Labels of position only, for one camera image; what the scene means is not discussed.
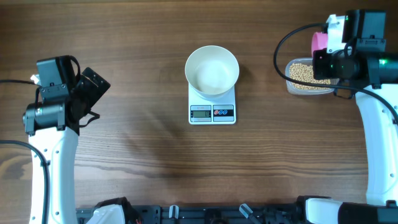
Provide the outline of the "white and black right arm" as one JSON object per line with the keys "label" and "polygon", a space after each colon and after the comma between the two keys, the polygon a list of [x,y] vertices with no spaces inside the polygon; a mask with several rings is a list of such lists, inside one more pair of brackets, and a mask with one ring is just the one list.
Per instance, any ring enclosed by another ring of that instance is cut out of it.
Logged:
{"label": "white and black right arm", "polygon": [[386,51],[382,10],[330,15],[325,40],[313,36],[314,77],[351,88],[366,138],[366,203],[308,197],[304,223],[397,223],[397,53]]}

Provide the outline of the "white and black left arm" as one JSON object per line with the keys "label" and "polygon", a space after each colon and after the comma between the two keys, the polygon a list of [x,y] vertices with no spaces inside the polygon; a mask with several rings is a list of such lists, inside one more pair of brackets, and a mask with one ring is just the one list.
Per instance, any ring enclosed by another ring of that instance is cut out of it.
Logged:
{"label": "white and black left arm", "polygon": [[37,62],[38,89],[24,115],[32,152],[31,223],[77,223],[74,165],[80,136],[89,122],[100,118],[92,108],[110,83],[77,59],[64,55]]}

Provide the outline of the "pink plastic measuring scoop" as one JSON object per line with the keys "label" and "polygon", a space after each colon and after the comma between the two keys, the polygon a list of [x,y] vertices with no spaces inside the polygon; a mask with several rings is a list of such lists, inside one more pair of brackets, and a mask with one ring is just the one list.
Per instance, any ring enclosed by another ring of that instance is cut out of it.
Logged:
{"label": "pink plastic measuring scoop", "polygon": [[315,32],[312,36],[311,52],[312,57],[315,55],[315,51],[323,50],[328,47],[328,34],[323,32]]}

